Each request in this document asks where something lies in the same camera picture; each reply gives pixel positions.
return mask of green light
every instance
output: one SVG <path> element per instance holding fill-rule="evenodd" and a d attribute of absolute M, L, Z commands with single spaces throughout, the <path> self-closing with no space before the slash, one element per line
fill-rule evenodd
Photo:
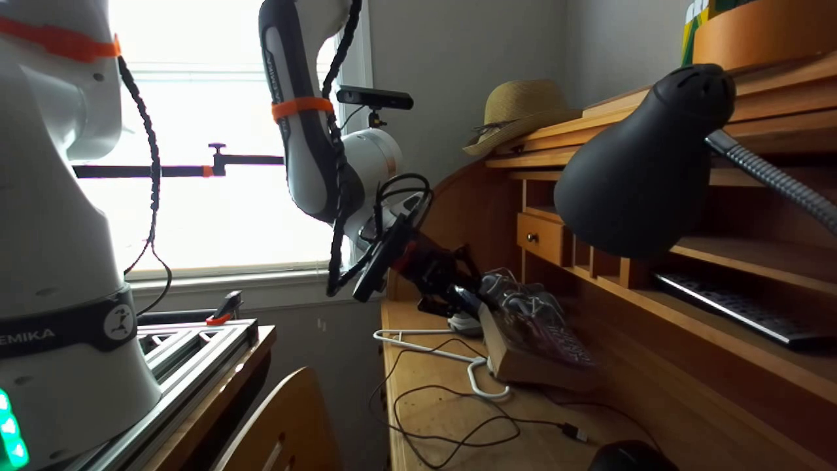
<path fill-rule="evenodd" d="M 17 471 L 29 465 L 29 447 L 22 435 L 17 410 L 9 392 L 0 387 L 0 471 Z"/>

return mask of window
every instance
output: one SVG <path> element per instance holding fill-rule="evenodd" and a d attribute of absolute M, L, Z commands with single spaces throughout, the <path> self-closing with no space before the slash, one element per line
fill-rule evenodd
<path fill-rule="evenodd" d="M 269 117 L 260 49 L 261 0 L 124 0 L 112 26 L 156 120 L 165 164 L 210 164 L 210 141 L 229 154 L 284 154 Z M 124 91 L 124 140 L 102 164 L 149 164 L 135 99 Z M 84 177 L 108 214 L 119 263 L 129 268 L 149 229 L 148 177 Z M 225 177 L 165 177 L 157 252 L 178 273 L 324 268 L 330 226 L 306 218 L 284 168 L 229 168 Z M 136 276 L 161 276 L 153 257 Z"/>

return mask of lamp shade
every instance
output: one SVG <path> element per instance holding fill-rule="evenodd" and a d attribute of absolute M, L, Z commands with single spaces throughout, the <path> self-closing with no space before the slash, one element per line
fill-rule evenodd
<path fill-rule="evenodd" d="M 556 210 L 592 246 L 621 257 L 667 252 L 697 222 L 709 187 L 706 134 L 736 107 L 719 65 L 687 65 L 641 107 L 581 146 L 556 184 Z"/>

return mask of desk lamp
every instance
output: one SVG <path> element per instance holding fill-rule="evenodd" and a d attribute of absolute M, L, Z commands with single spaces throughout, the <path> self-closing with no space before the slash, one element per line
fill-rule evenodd
<path fill-rule="evenodd" d="M 719 65 L 672 70 L 637 113 L 577 151 L 556 187 L 558 214 L 611 255 L 663 255 L 694 226 L 715 149 L 837 236 L 832 202 L 719 132 L 732 107 L 736 82 Z"/>

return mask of orange band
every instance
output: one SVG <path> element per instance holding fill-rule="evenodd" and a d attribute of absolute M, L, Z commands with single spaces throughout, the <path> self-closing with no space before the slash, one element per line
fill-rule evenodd
<path fill-rule="evenodd" d="M 94 41 L 80 32 L 57 28 L 57 26 L 33 26 L 12 18 L 0 18 L 0 34 L 18 38 L 27 41 L 38 41 L 52 55 L 64 55 L 80 64 L 94 64 L 101 57 L 119 57 L 119 41 Z"/>
<path fill-rule="evenodd" d="M 289 115 L 305 113 L 305 109 L 319 109 L 319 113 L 335 113 L 333 102 L 324 98 L 301 98 L 272 106 L 272 117 L 284 120 Z"/>

